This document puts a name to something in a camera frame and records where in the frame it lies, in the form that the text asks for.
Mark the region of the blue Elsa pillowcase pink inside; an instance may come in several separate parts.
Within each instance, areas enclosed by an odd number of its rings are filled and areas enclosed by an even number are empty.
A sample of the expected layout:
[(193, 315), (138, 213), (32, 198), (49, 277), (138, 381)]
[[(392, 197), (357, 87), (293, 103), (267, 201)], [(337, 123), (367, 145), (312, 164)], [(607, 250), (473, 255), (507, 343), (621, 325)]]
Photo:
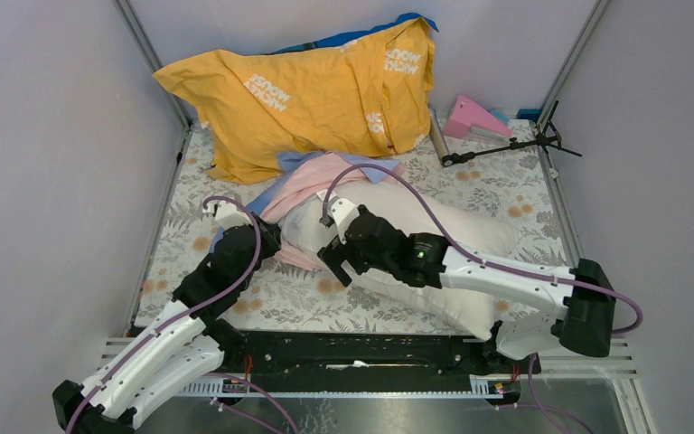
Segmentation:
[[(302, 203), (308, 203), (315, 197), (322, 197), (333, 179), (352, 165), (373, 164), (383, 167), (394, 174), (401, 174), (403, 164), (394, 159), (372, 159), (344, 153), (310, 153), (284, 152), (279, 155), (284, 164), (284, 173), (247, 204), (247, 208), (262, 217), (266, 222), (279, 222), (289, 212)], [(355, 203), (364, 203), (373, 212), (403, 227), (411, 218), (403, 209), (408, 204), (408, 191), (384, 173), (372, 168), (360, 168), (349, 172), (337, 183), (333, 195), (341, 195)], [(285, 264), (315, 271), (324, 265), (316, 258), (316, 251), (322, 243), (316, 236), (306, 236), (306, 231), (321, 230), (319, 215), (304, 217), (300, 214), (289, 219), (291, 235), (282, 241), (282, 250), (276, 257)]]

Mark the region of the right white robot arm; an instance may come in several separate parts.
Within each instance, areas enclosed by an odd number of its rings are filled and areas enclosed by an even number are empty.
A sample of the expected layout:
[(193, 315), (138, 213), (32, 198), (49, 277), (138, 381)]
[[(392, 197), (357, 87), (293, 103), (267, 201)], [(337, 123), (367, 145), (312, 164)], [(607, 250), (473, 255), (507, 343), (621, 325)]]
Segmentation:
[(405, 234), (364, 205), (338, 200), (320, 224), (335, 231), (319, 258), (344, 286), (382, 274), (411, 288), (452, 288), (517, 301), (536, 319), (500, 325), (482, 349), (483, 363), (503, 373), (531, 354), (557, 347), (587, 357), (610, 354), (614, 293), (581, 277), (580, 269), (498, 259), (453, 241), (446, 232)]

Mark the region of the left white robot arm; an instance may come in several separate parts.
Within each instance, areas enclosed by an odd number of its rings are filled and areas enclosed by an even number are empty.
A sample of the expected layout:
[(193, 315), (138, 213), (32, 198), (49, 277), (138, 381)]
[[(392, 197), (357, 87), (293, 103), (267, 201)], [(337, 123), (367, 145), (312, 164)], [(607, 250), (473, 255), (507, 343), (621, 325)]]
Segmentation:
[(259, 217), (225, 229), (151, 325), (83, 382), (55, 388), (59, 426), (67, 433), (133, 433), (199, 376), (248, 366), (246, 337), (221, 316), (280, 248), (280, 228)]

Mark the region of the white pillow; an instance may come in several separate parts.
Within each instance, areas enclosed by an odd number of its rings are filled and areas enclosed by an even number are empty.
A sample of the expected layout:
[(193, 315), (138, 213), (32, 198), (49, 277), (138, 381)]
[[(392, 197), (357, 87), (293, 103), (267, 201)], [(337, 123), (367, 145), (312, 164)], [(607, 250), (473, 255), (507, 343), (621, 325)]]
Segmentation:
[[(493, 218), (442, 204), (427, 197), (425, 205), (430, 207), (435, 219), (442, 224), (441, 227), (436, 227), (434, 219), (425, 212), (424, 205), (419, 203), (405, 186), (401, 186), (408, 191), (410, 196), (408, 204), (403, 209), (408, 212), (411, 221), (403, 227), (388, 221), (406, 234), (425, 232), (439, 235), (442, 231), (448, 231), (455, 241), (481, 253), (498, 257), (507, 256), (517, 246), (521, 238), (519, 230), (508, 223), (498, 222)], [(308, 203), (298, 205), (284, 219), (275, 222), (281, 228), (282, 241), (286, 235), (292, 234), (289, 230), (291, 216), (300, 214), (304, 217), (314, 217), (315, 215), (321, 217), (321, 205), (321, 199), (315, 197)], [(366, 207), (372, 213), (382, 217), (373, 212), (370, 207)], [(305, 232), (306, 236), (318, 238), (322, 243), (319, 249), (326, 245), (335, 234), (335, 229), (324, 226), (321, 230)], [(394, 279), (390, 274), (376, 269), (371, 269), (361, 275), (351, 271), (349, 275), (352, 278), (352, 284), (357, 287), (387, 296), (409, 307), (441, 316), (449, 324), (457, 326), (481, 340), (488, 340), (491, 337), (490, 330), (495, 322), (495, 299), (492, 296), (474, 290), (458, 288), (413, 288)]]

